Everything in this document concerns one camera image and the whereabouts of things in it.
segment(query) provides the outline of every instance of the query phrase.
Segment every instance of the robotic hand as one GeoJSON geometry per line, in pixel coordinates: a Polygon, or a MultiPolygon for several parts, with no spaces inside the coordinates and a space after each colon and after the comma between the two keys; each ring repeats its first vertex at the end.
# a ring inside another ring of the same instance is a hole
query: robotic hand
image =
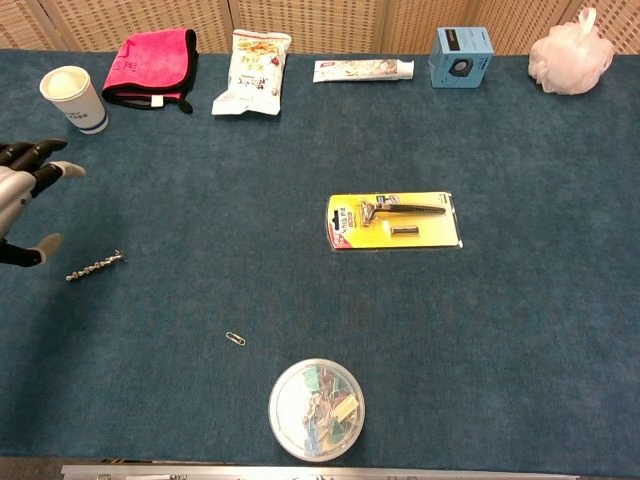
{"type": "Polygon", "coordinates": [[[0,144],[0,263],[32,267],[44,263],[62,243],[62,235],[44,237],[35,247],[21,248],[4,238],[27,204],[60,177],[84,177],[84,168],[69,162],[49,162],[52,152],[67,146],[63,140],[37,144],[0,144]]]}

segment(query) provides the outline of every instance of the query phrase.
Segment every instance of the white paper cup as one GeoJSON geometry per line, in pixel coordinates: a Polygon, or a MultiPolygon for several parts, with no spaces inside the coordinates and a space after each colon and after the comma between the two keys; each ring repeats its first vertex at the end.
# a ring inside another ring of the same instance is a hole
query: white paper cup
{"type": "Polygon", "coordinates": [[[82,133],[98,133],[109,124],[104,105],[84,68],[65,66],[51,70],[40,81],[40,93],[82,133]]]}

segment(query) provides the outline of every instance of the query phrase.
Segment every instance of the pink microfiber cloth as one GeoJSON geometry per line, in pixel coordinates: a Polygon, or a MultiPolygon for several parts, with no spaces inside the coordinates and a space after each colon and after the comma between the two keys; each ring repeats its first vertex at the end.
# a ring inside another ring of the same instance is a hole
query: pink microfiber cloth
{"type": "Polygon", "coordinates": [[[193,30],[135,33],[120,47],[102,96],[107,102],[142,110],[172,102],[191,113],[193,107],[184,98],[193,87],[197,63],[193,30]]]}

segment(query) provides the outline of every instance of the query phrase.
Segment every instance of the clear plastic container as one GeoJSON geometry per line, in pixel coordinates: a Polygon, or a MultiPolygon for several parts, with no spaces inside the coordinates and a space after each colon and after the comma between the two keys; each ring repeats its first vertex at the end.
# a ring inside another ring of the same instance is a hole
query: clear plastic container
{"type": "Polygon", "coordinates": [[[364,396],[342,365],[322,358],[303,360],[289,367],[274,385],[269,422],[291,455],[325,462],[346,452],[360,435],[364,396]]]}

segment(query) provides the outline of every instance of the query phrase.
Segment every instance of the toothpaste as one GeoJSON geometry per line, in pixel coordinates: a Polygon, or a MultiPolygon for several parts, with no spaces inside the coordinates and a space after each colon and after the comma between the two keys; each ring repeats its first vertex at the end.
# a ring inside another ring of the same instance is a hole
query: toothpaste
{"type": "Polygon", "coordinates": [[[361,80],[411,80],[413,61],[400,60],[319,60],[313,83],[361,80]]]}

